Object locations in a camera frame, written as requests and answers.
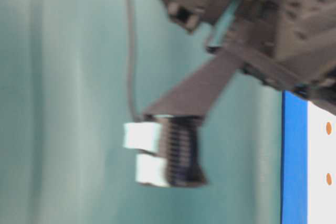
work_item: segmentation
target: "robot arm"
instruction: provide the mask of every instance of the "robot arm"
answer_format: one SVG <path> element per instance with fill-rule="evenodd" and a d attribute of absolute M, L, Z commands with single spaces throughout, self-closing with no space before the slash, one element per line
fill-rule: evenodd
<path fill-rule="evenodd" d="M 215 26 L 233 0 L 162 1 L 170 19 L 191 33 L 200 23 Z M 336 114 L 336 0 L 240 0 L 222 45 L 209 51 L 213 59 L 144 111 L 145 121 L 162 129 L 157 149 L 139 149 L 164 162 L 160 183 L 140 182 L 205 183 L 197 127 L 238 69 Z"/>

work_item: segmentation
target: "black cable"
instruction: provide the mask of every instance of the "black cable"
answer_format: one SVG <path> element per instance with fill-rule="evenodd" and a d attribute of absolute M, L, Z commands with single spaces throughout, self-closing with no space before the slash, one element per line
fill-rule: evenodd
<path fill-rule="evenodd" d="M 128 36 L 129 36 L 129 52 L 127 66 L 127 96 L 128 106 L 133 118 L 133 121 L 139 122 L 140 116 L 136 111 L 135 105 L 135 65 L 136 65 L 136 32 L 135 32 L 135 9 L 133 0 L 126 0 L 127 20 L 128 20 Z"/>

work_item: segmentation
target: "teal background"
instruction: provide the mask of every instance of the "teal background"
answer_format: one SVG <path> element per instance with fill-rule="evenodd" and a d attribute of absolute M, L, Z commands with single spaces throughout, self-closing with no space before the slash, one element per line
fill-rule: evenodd
<path fill-rule="evenodd" d="M 135 0 L 144 109 L 210 56 Z M 237 74 L 201 130 L 201 189 L 134 182 L 124 0 L 0 0 L 0 223 L 280 223 L 281 94 Z"/>

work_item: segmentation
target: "blue tape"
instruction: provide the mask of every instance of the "blue tape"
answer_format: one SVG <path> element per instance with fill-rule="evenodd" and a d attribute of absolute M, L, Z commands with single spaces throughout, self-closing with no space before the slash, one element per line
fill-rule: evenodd
<path fill-rule="evenodd" d="M 308 218 L 308 103 L 283 93 L 282 224 L 307 224 Z"/>

